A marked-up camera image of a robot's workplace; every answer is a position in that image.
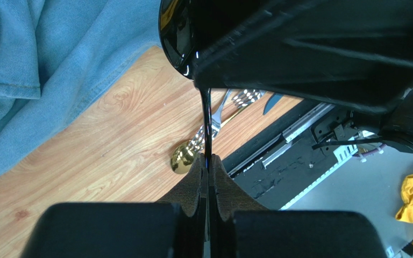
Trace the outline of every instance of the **light wood surface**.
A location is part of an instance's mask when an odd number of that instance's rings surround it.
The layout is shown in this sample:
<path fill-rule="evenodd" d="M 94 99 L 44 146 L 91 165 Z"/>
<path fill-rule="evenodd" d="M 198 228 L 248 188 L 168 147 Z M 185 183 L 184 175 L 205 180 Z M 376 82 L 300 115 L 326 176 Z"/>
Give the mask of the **light wood surface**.
<path fill-rule="evenodd" d="M 213 92 L 214 107 L 224 93 Z M 300 101 L 284 97 L 263 116 L 270 95 L 221 129 L 214 153 L 227 157 Z M 233 112 L 226 104 L 223 118 Z M 151 48 L 73 124 L 0 177 L 0 257 L 18 257 L 55 203 L 157 200 L 183 177 L 170 169 L 173 150 L 201 124 L 198 91 Z"/>

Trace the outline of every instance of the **blue knife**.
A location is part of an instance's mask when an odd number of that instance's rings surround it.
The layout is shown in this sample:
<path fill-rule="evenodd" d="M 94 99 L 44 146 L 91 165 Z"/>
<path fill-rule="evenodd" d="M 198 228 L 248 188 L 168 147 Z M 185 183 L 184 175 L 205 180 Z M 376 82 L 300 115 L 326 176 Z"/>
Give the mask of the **blue knife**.
<path fill-rule="evenodd" d="M 264 107 L 264 114 L 267 114 L 270 109 L 273 108 L 273 106 L 283 97 L 284 95 L 278 94 L 278 93 L 273 93 L 273 95 L 268 99 L 267 103 L 265 104 Z"/>

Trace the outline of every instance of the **wood grain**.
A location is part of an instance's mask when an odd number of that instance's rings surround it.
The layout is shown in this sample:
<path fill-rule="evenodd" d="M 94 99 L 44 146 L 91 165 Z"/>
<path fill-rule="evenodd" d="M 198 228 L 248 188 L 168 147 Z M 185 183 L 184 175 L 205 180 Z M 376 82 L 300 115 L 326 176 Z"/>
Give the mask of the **wood grain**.
<path fill-rule="evenodd" d="M 215 106 L 223 96 L 212 94 Z M 269 96 L 221 130 L 214 153 L 225 158 L 300 101 L 284 97 L 263 116 Z M 233 112 L 226 106 L 223 117 Z M 198 91 L 151 48 L 73 124 L 0 177 L 0 257 L 19 256 L 55 203 L 157 200 L 183 177 L 169 158 L 201 123 Z"/>

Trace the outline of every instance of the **silver fork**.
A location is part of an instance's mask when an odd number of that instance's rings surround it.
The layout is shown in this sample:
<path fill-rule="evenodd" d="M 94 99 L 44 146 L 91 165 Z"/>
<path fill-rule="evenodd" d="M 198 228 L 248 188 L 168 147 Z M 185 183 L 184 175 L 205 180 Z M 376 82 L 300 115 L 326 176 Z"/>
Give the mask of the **silver fork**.
<path fill-rule="evenodd" d="M 226 121 L 221 123 L 221 113 L 222 113 L 224 104 L 227 98 L 229 97 L 230 93 L 231 93 L 231 90 L 229 89 L 221 105 L 219 106 L 218 110 L 216 110 L 216 112 L 211 116 L 211 129 L 212 129 L 211 136 L 213 140 L 218 135 L 221 127 L 227 124 L 227 122 L 232 120 L 236 115 L 241 113 L 250 104 L 254 103 L 256 100 L 261 98 L 265 94 L 265 91 L 264 90 L 243 90 L 242 92 L 237 94 L 235 97 L 232 98 L 232 100 L 235 103 L 235 106 L 237 107 L 237 111 L 230 118 L 228 118 Z M 203 125 L 197 131 L 197 133 L 192 138 L 192 140 L 188 143 L 187 148 L 189 148 L 193 152 L 200 152 L 205 148 Z"/>

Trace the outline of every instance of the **blue denim fabric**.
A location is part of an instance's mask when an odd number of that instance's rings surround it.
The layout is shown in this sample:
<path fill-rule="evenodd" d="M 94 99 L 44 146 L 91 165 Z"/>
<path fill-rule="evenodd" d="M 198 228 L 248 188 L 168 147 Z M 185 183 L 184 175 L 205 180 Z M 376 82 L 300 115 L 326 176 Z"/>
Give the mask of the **blue denim fabric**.
<path fill-rule="evenodd" d="M 0 175 L 160 44 L 159 6 L 160 0 L 0 0 Z"/>

